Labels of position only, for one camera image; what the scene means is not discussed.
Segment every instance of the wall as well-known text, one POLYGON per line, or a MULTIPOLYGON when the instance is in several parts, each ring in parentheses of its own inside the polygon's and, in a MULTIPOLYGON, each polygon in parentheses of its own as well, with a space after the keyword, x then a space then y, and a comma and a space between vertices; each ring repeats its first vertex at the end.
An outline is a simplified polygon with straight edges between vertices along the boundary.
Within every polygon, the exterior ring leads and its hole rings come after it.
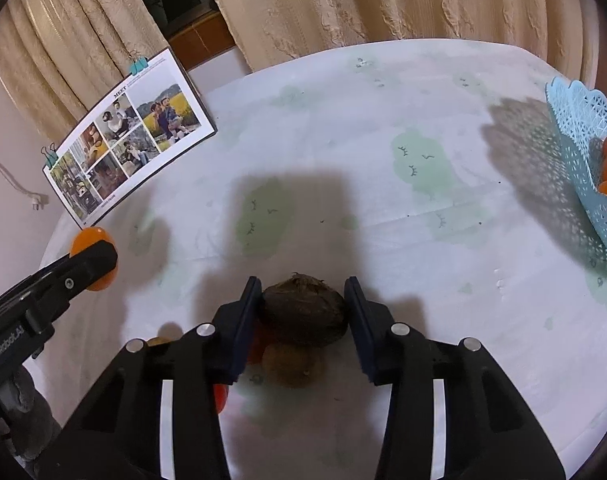
POLYGON ((194 67, 188 72, 188 75, 199 93, 204 95, 249 73, 251 71, 244 59, 244 54, 238 47, 234 47, 194 67))
POLYGON ((47 194, 51 202, 34 211, 30 199, 0 174, 0 294, 39 268, 63 212, 41 173, 44 157, 39 150, 45 143, 17 111, 0 82, 0 162, 22 186, 47 194))

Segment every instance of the power cord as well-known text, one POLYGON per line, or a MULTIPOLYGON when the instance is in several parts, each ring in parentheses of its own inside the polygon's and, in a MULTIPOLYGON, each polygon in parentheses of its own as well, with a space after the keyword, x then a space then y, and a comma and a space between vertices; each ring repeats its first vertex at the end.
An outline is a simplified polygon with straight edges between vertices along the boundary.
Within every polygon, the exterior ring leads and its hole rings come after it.
POLYGON ((35 211, 38 211, 39 209, 44 208, 44 204, 45 204, 44 196, 41 193, 34 193, 32 191, 27 190, 25 187, 23 187, 19 182, 17 182, 15 180, 15 178, 10 174, 10 171, 8 171, 2 163, 0 163, 0 173, 6 179, 8 184, 13 186, 14 189, 19 191, 21 194, 24 194, 25 196, 27 196, 31 199, 32 208, 35 211))

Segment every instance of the printed photo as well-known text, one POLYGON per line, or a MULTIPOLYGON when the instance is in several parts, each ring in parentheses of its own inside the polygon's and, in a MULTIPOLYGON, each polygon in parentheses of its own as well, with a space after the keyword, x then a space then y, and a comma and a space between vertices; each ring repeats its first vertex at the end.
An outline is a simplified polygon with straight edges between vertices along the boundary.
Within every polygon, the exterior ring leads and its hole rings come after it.
POLYGON ((139 126, 115 145, 113 153, 127 176, 133 176, 159 155, 159 150, 146 129, 139 126))
POLYGON ((200 126, 186 96, 165 66, 142 77, 128 89, 128 94, 162 152, 200 126))
POLYGON ((50 176, 80 220, 83 221, 101 203, 101 197, 90 185, 71 152, 65 152, 57 161, 50 170, 50 176))
POLYGON ((103 199, 109 197, 128 179, 110 152, 95 164, 88 173, 88 178, 103 199))
POLYGON ((74 158, 84 171, 90 170, 92 165, 100 160, 107 150, 106 142, 94 124, 88 126, 70 147, 74 158))
POLYGON ((95 119, 95 124, 110 147, 114 146, 121 137, 140 123, 141 121, 126 94, 121 94, 95 119))

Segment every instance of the black mount arm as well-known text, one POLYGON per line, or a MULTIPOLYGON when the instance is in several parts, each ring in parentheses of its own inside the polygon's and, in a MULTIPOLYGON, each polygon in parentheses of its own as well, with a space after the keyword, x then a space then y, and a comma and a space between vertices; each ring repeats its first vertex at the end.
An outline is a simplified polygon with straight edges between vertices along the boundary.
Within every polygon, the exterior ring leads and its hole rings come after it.
MULTIPOLYGON (((99 241, 75 256, 66 254, 0 296, 0 386, 26 359, 39 354, 70 300, 116 265, 113 245, 99 241)), ((4 418, 0 406, 0 420, 4 418)), ((0 438, 0 479, 29 478, 0 438)))
POLYGON ((261 282, 178 341, 149 347, 134 339, 117 354, 39 461, 39 479, 161 479, 162 381, 173 380, 177 480, 229 479, 213 384, 244 371, 261 282))
POLYGON ((426 339, 366 300, 355 277, 346 280, 344 298, 363 372, 376 385, 392 384, 376 479, 430 478, 433 380, 443 379, 444 479, 564 480, 535 416, 478 340, 455 346, 426 339))

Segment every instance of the tablecloth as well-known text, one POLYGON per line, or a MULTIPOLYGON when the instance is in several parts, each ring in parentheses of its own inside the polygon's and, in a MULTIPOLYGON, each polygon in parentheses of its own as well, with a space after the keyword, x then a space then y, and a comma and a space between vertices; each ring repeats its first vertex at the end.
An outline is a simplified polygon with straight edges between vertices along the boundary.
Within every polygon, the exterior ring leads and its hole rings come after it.
MULTIPOLYGON (((572 474, 607 429, 607 275, 582 242, 594 233, 545 104, 558 75, 513 46, 407 40, 206 95, 218 133, 101 221, 116 282, 76 298, 29 364, 56 417, 126 341, 210 320, 250 275, 268 286, 303 272, 340 291, 356 275, 427 337, 480 339, 572 474)), ((61 218, 43 263, 76 232, 61 218)), ((310 388, 269 384, 258 365, 231 388, 233 478, 374 477, 390 390, 368 383, 349 334, 325 357, 310 388)))

